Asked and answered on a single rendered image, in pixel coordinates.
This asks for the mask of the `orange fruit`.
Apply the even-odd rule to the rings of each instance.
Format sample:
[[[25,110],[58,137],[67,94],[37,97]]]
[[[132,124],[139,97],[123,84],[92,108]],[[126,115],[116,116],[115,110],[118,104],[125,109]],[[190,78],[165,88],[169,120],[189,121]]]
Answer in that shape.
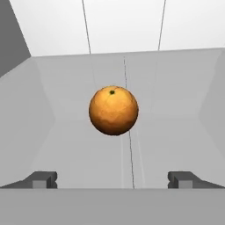
[[[120,86],[106,86],[98,90],[89,105],[92,125],[101,133],[121,135],[137,121],[139,106],[134,95]]]

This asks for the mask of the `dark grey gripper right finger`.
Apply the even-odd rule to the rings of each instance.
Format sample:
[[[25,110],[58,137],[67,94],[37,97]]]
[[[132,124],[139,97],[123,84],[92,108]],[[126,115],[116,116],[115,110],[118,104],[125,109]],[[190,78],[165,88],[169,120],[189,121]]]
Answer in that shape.
[[[176,189],[225,189],[225,186],[217,185],[200,179],[190,171],[169,171],[168,188]]]

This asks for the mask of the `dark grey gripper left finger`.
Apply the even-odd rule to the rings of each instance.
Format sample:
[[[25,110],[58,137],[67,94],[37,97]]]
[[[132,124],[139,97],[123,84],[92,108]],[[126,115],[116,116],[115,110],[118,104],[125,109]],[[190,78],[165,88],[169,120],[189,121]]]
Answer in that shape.
[[[35,171],[23,180],[4,185],[3,189],[55,189],[56,180],[56,171]]]

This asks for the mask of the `white fridge interior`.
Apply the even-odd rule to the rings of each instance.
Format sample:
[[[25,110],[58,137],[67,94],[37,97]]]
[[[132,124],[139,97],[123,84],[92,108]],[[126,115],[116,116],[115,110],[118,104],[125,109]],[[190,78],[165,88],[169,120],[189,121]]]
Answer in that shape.
[[[225,185],[225,40],[192,0],[0,0],[0,186],[56,171],[61,188]],[[139,114],[99,132],[89,105],[129,90]]]

